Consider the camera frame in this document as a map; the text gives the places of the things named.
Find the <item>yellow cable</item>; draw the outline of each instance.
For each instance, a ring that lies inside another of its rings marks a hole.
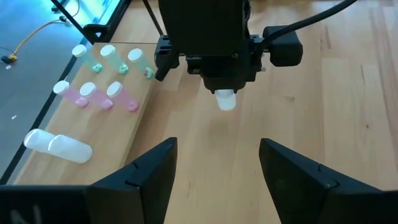
[[[77,0],[77,12],[72,16],[75,17],[80,11],[80,0]],[[35,31],[33,31],[32,33],[30,33],[19,45],[18,47],[15,49],[14,51],[14,55],[18,52],[18,50],[24,45],[24,43],[29,40],[29,38],[31,38],[37,31],[43,29],[45,26],[50,25],[54,22],[58,22],[60,19],[56,19],[50,22],[46,22],[45,24],[41,25],[39,28],[37,28]]]

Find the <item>pink plastic cup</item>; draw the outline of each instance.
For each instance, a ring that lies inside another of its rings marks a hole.
[[[59,81],[54,85],[52,91],[55,94],[63,96],[65,99],[76,104],[80,108],[84,108],[88,105],[88,100],[82,97],[74,87],[70,86],[67,81]]]
[[[117,103],[123,105],[130,112],[138,110],[138,102],[134,100],[119,82],[110,84],[106,94]]]
[[[101,90],[98,90],[94,83],[88,82],[81,86],[80,94],[88,99],[90,103],[99,106],[104,110],[111,109],[113,102]]]

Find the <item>white plastic cup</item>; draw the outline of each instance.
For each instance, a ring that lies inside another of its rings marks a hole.
[[[234,90],[216,90],[215,95],[220,110],[229,111],[235,108],[236,95]]]
[[[54,134],[41,129],[33,129],[26,134],[24,145],[25,147],[35,151],[48,153],[50,141],[54,138]]]
[[[62,134],[53,138],[48,147],[51,155],[80,164],[87,162],[93,155],[93,149],[89,145]]]

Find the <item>white cup lid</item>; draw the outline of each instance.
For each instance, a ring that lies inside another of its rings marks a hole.
[[[109,56],[111,56],[113,53],[116,52],[116,49],[113,47],[113,45],[105,45],[102,49],[101,49],[101,55],[104,58],[108,58]]]
[[[87,48],[86,46],[84,46],[83,44],[79,44],[76,47],[73,48],[72,50],[72,54],[75,57],[81,57],[83,56],[85,53],[87,52]]]
[[[110,84],[110,86],[106,90],[106,94],[110,98],[114,98],[115,96],[119,95],[119,93],[122,91],[122,89],[123,89],[123,86],[121,83],[114,82],[114,83]]]
[[[69,89],[69,83],[65,80],[57,82],[52,88],[55,94],[62,95]]]
[[[97,89],[94,83],[88,82],[81,86],[80,95],[85,97],[91,97],[94,91]]]
[[[132,62],[136,62],[142,58],[144,55],[143,51],[141,49],[132,49],[129,52],[129,60]]]

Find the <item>white plastic container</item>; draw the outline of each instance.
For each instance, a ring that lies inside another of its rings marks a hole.
[[[76,58],[80,58],[83,63],[89,67],[92,71],[98,73],[102,70],[102,64],[100,64],[97,59],[95,59],[94,55],[92,55],[89,51],[87,51],[86,46],[83,44],[79,44],[73,48],[72,54]]]
[[[35,151],[48,152],[50,141],[55,138],[54,134],[41,129],[33,129],[26,134],[24,145]]]
[[[85,143],[41,129],[29,131],[24,139],[24,145],[29,149],[77,163],[86,162],[93,154],[92,148]]]
[[[124,74],[129,70],[129,67],[116,52],[116,49],[113,47],[113,45],[105,45],[101,49],[100,53],[102,57],[104,57],[119,73]]]
[[[129,52],[129,60],[134,66],[148,79],[154,77],[155,72],[149,62],[146,60],[145,55],[141,49],[133,49]]]
[[[216,90],[215,95],[220,110],[229,111],[235,108],[236,95],[234,90]]]
[[[51,155],[80,164],[87,162],[93,155],[93,149],[89,145],[62,134],[50,141],[48,150]]]

